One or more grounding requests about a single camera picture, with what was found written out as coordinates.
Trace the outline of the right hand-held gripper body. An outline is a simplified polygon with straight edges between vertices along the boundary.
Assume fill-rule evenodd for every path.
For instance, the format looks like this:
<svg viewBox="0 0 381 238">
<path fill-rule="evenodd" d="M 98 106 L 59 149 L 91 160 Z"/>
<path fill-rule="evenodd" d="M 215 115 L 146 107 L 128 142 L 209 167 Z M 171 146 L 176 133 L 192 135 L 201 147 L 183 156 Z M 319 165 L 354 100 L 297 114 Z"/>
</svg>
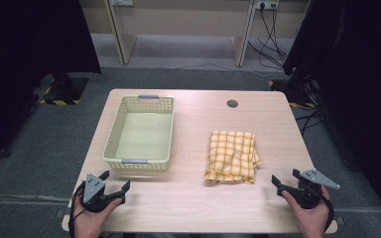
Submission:
<svg viewBox="0 0 381 238">
<path fill-rule="evenodd" d="M 321 187 L 327 186 L 334 189 L 340 189 L 340 185 L 332 179 L 325 176 L 317 169 L 311 169 L 301 172 L 298 178 L 297 194 L 293 195 L 298 205 L 304 209 L 315 208 L 321 200 Z"/>
</svg>

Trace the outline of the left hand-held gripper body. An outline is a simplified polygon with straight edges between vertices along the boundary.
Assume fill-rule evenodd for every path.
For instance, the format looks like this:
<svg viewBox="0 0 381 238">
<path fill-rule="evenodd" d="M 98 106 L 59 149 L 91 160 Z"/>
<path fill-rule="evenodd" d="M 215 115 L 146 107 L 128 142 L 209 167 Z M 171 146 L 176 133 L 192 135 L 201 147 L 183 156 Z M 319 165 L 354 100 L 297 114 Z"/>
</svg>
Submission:
<svg viewBox="0 0 381 238">
<path fill-rule="evenodd" d="M 106 200 L 105 196 L 105 180 L 99 177 L 88 174 L 83 182 L 83 194 L 80 199 L 81 205 L 90 212 L 100 212 L 104 210 L 113 200 Z"/>
</svg>

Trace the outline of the pale yellow plastic basket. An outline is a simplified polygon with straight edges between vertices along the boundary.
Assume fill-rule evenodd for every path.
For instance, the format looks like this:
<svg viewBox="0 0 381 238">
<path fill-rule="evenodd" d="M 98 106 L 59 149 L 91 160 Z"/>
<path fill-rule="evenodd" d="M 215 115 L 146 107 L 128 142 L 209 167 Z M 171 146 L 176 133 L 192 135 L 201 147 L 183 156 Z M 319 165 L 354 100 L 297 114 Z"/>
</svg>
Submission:
<svg viewBox="0 0 381 238">
<path fill-rule="evenodd" d="M 103 160 L 118 172 L 165 172 L 170 165 L 174 118 L 171 95 L 123 96 Z"/>
</svg>

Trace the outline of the yellow checkered cloth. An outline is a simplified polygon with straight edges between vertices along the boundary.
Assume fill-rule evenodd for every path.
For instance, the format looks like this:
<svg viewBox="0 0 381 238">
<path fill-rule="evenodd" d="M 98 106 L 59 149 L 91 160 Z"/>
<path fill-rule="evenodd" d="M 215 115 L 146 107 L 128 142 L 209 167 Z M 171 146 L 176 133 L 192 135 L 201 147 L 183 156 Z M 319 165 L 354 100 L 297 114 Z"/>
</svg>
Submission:
<svg viewBox="0 0 381 238">
<path fill-rule="evenodd" d="M 211 184 L 253 184 L 257 168 L 261 164 L 254 133 L 213 131 L 209 141 L 204 179 Z"/>
</svg>

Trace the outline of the person's right hand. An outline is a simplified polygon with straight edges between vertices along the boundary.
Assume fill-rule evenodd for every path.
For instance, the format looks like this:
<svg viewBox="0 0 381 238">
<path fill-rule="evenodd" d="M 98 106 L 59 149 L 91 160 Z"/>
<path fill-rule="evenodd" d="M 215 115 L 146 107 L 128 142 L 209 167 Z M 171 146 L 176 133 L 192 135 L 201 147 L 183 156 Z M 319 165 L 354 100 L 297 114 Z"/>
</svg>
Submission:
<svg viewBox="0 0 381 238">
<path fill-rule="evenodd" d="M 303 209 L 287 191 L 284 190 L 282 196 L 292 207 L 293 213 L 297 219 L 297 226 L 303 237 L 323 238 L 329 215 L 329 209 L 325 202 L 322 200 L 313 209 Z"/>
</svg>

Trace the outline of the person's left hand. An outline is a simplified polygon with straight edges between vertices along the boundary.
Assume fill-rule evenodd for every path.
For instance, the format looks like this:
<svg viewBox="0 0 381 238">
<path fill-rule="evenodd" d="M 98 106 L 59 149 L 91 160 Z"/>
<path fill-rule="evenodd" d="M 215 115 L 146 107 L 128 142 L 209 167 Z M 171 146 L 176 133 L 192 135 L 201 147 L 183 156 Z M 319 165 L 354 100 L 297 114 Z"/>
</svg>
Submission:
<svg viewBox="0 0 381 238">
<path fill-rule="evenodd" d="M 121 201 L 121 198 L 115 199 L 105 209 L 95 213 L 86 210 L 81 205 L 80 198 L 77 197 L 73 212 L 74 238 L 98 238 L 106 219 L 118 207 Z"/>
</svg>

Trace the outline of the black stand base striped tape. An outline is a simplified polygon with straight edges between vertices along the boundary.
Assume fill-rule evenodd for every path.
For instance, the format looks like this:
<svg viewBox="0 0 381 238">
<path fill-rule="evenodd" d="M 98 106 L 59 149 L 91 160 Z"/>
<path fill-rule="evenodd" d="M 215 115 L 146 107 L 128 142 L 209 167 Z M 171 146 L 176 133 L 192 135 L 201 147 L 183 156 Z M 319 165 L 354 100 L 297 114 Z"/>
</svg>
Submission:
<svg viewBox="0 0 381 238">
<path fill-rule="evenodd" d="M 87 77 L 70 77 L 66 74 L 62 78 L 56 78 L 45 91 L 40 103 L 77 105 L 87 83 Z"/>
</svg>

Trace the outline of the black curtain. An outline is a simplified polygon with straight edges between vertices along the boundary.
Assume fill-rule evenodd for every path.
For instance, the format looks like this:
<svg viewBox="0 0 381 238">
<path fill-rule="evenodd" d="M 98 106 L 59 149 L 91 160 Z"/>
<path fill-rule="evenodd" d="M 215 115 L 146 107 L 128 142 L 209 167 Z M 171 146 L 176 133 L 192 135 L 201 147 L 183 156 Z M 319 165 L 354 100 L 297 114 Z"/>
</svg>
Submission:
<svg viewBox="0 0 381 238">
<path fill-rule="evenodd" d="M 381 200 L 381 0 L 310 0 L 284 64 L 314 94 L 344 162 Z"/>
<path fill-rule="evenodd" d="M 79 0 L 0 0 L 0 152 L 48 74 L 100 72 Z"/>
</svg>

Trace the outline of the light wooden desk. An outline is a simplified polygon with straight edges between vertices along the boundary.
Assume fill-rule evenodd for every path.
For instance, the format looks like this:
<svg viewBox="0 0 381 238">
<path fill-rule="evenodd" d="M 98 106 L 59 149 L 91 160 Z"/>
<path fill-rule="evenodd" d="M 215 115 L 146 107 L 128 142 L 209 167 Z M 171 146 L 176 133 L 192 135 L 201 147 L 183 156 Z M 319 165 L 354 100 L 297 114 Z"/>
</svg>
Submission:
<svg viewBox="0 0 381 238">
<path fill-rule="evenodd" d="M 225 37 L 235 64 L 242 66 L 250 38 L 276 29 L 281 39 L 293 38 L 313 0 L 279 0 L 276 10 L 257 10 L 257 0 L 133 0 L 133 7 L 110 0 L 79 0 L 89 31 L 114 37 L 122 64 L 132 57 L 140 35 Z"/>
</svg>

